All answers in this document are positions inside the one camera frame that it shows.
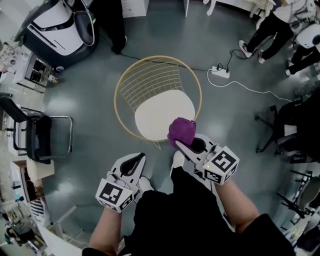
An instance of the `gray floor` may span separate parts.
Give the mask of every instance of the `gray floor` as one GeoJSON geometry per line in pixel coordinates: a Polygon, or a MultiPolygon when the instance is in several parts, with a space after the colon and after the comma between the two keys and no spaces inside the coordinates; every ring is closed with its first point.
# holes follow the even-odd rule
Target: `gray floor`
{"type": "MultiPolygon", "coordinates": [[[[201,2],[190,2],[188,17],[182,1],[151,0],[147,17],[125,19],[128,42],[124,54],[136,57],[168,55],[193,68],[208,69],[222,63],[226,66],[229,51],[238,48],[238,40],[248,41],[255,33],[249,15],[216,6],[212,16],[201,2]]],[[[275,57],[258,63],[233,58],[230,79],[211,75],[218,85],[237,80],[258,91],[273,91],[279,97],[293,100],[295,90],[309,80],[304,70],[291,77],[285,75],[285,59],[293,50],[286,45],[275,57]]],[[[114,111],[114,92],[121,74],[135,62],[115,55],[101,38],[95,52],[86,60],[68,68],[61,77],[64,83],[47,89],[44,99],[48,114],[68,115],[75,120],[73,152],[55,161],[55,175],[44,179],[46,200],[52,219],[57,220],[74,204],[80,206],[73,219],[87,232],[92,232],[102,207],[95,200],[101,178],[120,157],[146,153],[143,175],[150,178],[155,189],[170,193],[169,178],[174,149],[168,142],[162,150],[152,143],[135,139],[125,132],[114,111]]],[[[197,132],[215,142],[227,145],[240,158],[233,179],[254,201],[261,213],[269,213],[279,222],[278,189],[285,190],[290,180],[290,166],[274,157],[275,146],[257,155],[258,143],[270,131],[254,121],[256,113],[266,117],[269,106],[286,102],[272,95],[261,95],[233,84],[217,88],[207,82],[206,73],[195,71],[202,88],[202,109],[197,119],[197,132]]],[[[133,229],[135,204],[124,211],[122,233],[133,229]]]]}

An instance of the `power cord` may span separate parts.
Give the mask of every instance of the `power cord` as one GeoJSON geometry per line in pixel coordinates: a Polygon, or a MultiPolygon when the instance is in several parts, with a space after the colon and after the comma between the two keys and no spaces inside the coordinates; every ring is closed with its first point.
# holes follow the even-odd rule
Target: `power cord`
{"type": "MultiPolygon", "coordinates": [[[[111,44],[107,41],[107,39],[106,39],[103,35],[100,34],[100,36],[106,41],[106,43],[107,43],[110,47],[112,47],[111,44]]],[[[246,60],[246,59],[247,59],[247,58],[242,58],[242,57],[238,56],[238,55],[236,54],[236,51],[242,52],[241,50],[238,50],[238,49],[233,49],[233,50],[231,50],[231,51],[229,52],[229,53],[230,53],[230,59],[229,59],[228,64],[227,64],[227,71],[229,70],[229,63],[230,63],[233,55],[236,55],[239,59],[242,59],[242,60],[246,60]]],[[[127,57],[127,58],[139,60],[139,61],[142,60],[141,58],[138,58],[138,57],[135,57],[135,56],[126,55],[126,54],[123,54],[123,53],[120,53],[120,55],[122,55],[122,56],[124,56],[124,57],[127,57]]],[[[249,89],[248,87],[244,86],[243,84],[241,84],[241,83],[238,82],[238,81],[232,81],[232,82],[229,82],[229,83],[227,83],[227,84],[225,84],[225,85],[221,85],[221,86],[212,83],[212,82],[210,81],[210,79],[209,79],[209,72],[210,72],[210,71],[212,71],[212,72],[217,72],[217,71],[223,70],[223,69],[224,69],[224,66],[223,66],[221,63],[219,63],[218,66],[216,67],[217,70],[212,70],[211,68],[207,70],[207,69],[194,68],[194,67],[191,67],[191,69],[192,69],[192,70],[198,70],[198,71],[205,71],[208,82],[209,82],[211,85],[215,86],[215,87],[223,88],[223,87],[226,87],[226,86],[228,86],[228,85],[230,85],[230,84],[232,84],[232,83],[237,83],[237,84],[241,85],[242,87],[246,88],[247,90],[249,90],[249,91],[251,91],[251,92],[254,92],[254,93],[257,93],[257,94],[272,94],[273,96],[275,96],[275,97],[276,97],[277,99],[279,99],[279,100],[283,100],[283,101],[287,101],[287,102],[292,102],[292,101],[289,100],[289,99],[278,97],[278,96],[275,95],[272,91],[264,91],[264,92],[261,92],[261,91],[249,89]]]]}

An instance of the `person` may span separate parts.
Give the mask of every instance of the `person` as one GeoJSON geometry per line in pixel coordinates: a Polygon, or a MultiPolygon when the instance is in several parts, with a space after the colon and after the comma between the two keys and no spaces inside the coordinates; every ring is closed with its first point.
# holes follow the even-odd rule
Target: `person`
{"type": "MultiPolygon", "coordinates": [[[[270,217],[260,215],[229,179],[215,187],[234,227],[232,231],[222,217],[216,196],[183,170],[184,161],[177,151],[170,171],[173,193],[143,193],[135,209],[134,230],[125,239],[125,251],[120,255],[295,255],[270,217]]],[[[121,214],[105,208],[82,256],[115,256],[120,227],[121,214]]]]}
{"type": "Polygon", "coordinates": [[[311,48],[304,48],[301,45],[296,49],[293,57],[288,60],[289,67],[285,70],[287,76],[294,75],[306,67],[320,62],[320,45],[311,48]]]}
{"type": "Polygon", "coordinates": [[[250,58],[263,40],[275,35],[271,46],[259,51],[260,64],[273,57],[294,36],[295,28],[299,27],[300,23],[307,24],[316,18],[314,0],[279,0],[279,2],[281,6],[261,23],[248,44],[243,40],[238,42],[241,51],[250,58]]]}

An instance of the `purple cloth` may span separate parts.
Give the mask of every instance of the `purple cloth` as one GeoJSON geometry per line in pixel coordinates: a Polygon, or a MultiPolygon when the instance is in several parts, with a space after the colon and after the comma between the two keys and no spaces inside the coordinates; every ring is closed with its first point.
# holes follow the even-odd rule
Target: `purple cloth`
{"type": "Polygon", "coordinates": [[[169,126],[167,135],[170,144],[177,148],[176,141],[190,146],[196,135],[196,123],[188,119],[178,117],[169,126]]]}

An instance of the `gold wire chair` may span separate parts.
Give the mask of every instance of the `gold wire chair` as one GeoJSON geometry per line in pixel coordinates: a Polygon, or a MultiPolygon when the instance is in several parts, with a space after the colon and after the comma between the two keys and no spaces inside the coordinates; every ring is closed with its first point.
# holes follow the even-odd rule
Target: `gold wire chair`
{"type": "Polygon", "coordinates": [[[198,87],[199,103],[195,112],[195,120],[202,104],[202,91],[197,76],[191,68],[182,61],[169,56],[151,56],[143,58],[131,65],[120,77],[114,93],[114,110],[116,117],[123,128],[134,137],[153,142],[159,149],[159,142],[167,139],[151,140],[135,134],[128,129],[121,120],[117,108],[117,95],[120,94],[135,113],[137,108],[148,99],[170,90],[179,90],[185,93],[181,83],[180,69],[187,69],[194,78],[198,87]]]}

